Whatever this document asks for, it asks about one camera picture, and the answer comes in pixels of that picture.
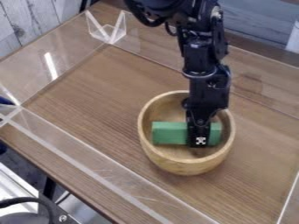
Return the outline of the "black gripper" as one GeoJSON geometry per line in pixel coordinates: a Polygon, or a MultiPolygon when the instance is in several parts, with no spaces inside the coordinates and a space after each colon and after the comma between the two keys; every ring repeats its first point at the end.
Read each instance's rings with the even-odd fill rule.
{"type": "Polygon", "coordinates": [[[185,99],[186,144],[190,148],[208,146],[210,118],[229,104],[229,67],[217,64],[210,71],[194,73],[182,70],[189,80],[189,95],[185,99]]]}

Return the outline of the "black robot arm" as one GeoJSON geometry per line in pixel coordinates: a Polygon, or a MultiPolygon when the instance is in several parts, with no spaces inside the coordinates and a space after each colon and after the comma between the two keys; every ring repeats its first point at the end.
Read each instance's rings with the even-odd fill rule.
{"type": "Polygon", "coordinates": [[[148,27],[162,26],[177,38],[182,57],[181,74],[189,80],[182,100],[186,145],[202,148],[216,136],[210,118],[229,105],[229,67],[224,13],[218,0],[124,0],[136,20],[148,27]]]}

